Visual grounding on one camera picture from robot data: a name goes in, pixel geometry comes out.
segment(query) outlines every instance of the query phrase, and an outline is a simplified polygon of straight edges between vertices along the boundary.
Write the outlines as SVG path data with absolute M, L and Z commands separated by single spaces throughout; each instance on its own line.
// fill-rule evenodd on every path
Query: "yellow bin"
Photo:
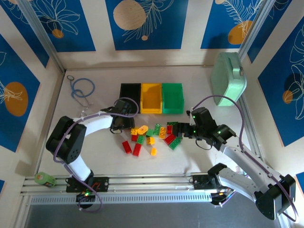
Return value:
M 146 83 L 142 84 L 141 113 L 162 113 L 162 85 Z

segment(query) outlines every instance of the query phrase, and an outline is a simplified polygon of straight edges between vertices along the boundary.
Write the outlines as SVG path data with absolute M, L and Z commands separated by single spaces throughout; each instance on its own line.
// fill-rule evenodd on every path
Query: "robotic arm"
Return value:
M 119 99 L 114 107 L 89 117 L 71 119 L 64 116 L 54 128 L 46 148 L 54 155 L 54 160 L 56 157 L 62 160 L 55 161 L 66 165 L 78 181 L 92 186 L 94 174 L 80 156 L 83 140 L 87 135 L 104 128 L 110 128 L 112 133 L 133 128 L 132 116 L 126 118 L 130 109 L 130 104 Z M 239 175 L 220 163 L 208 171 L 208 175 L 219 185 L 248 197 L 255 202 L 263 215 L 272 220 L 293 205 L 295 180 L 290 175 L 284 177 L 263 163 L 247 147 L 240 144 L 239 138 L 228 126 L 217 126 L 208 109 L 197 108 L 191 112 L 187 111 L 187 115 L 190 116 L 190 123 L 174 125 L 174 135 L 205 140 L 207 144 L 235 161 L 251 177 L 249 179 Z
M 263 163 L 245 145 L 240 144 L 239 138 L 228 126 L 217 126 L 205 107 L 188 111 L 187 114 L 190 116 L 190 124 L 179 123 L 173 126 L 173 134 L 205 140 L 207 144 L 230 157 L 251 179 L 235 173 L 223 164 L 211 168 L 208 171 L 210 176 L 216 178 L 222 186 L 235 189 L 255 202 L 260 212 L 268 219 L 276 219 L 291 204 L 294 207 L 293 177 L 289 174 L 282 176 Z

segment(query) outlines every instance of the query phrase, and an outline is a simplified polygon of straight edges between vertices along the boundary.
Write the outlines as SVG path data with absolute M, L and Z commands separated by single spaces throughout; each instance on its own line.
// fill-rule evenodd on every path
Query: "vent grille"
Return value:
M 112 194 L 101 195 L 104 204 L 111 203 L 170 203 L 211 202 L 210 193 Z M 34 196 L 31 205 L 75 204 L 76 196 Z M 87 203 L 99 203 L 99 198 Z

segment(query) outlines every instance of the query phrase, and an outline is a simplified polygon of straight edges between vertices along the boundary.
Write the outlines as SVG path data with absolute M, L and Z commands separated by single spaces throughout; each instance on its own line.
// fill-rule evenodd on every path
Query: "red lego brick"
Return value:
M 141 151 L 141 147 L 142 145 L 140 145 L 139 143 L 135 144 L 134 150 L 133 150 L 133 155 L 134 156 L 139 156 L 139 152 Z
M 174 136 L 174 134 L 171 134 L 171 135 L 169 135 L 167 138 L 165 138 L 164 141 L 165 141 L 168 145 L 170 145 L 170 143 L 173 142 L 175 138 L 176 138 L 176 137 Z
M 128 141 L 123 142 L 123 148 L 126 153 L 132 153 L 131 147 Z
M 137 142 L 138 136 L 139 136 L 139 135 L 132 135 L 132 139 L 131 139 L 131 140 L 132 140 L 133 142 Z
M 167 126 L 167 134 L 172 134 L 172 125 Z

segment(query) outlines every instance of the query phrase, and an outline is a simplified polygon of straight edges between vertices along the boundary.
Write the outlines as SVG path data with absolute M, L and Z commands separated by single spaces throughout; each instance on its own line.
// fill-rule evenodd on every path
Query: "gray floor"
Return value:
M 26 228 L 274 228 L 255 204 L 236 194 L 223 208 L 210 203 L 105 204 L 97 214 L 76 205 L 31 206 Z

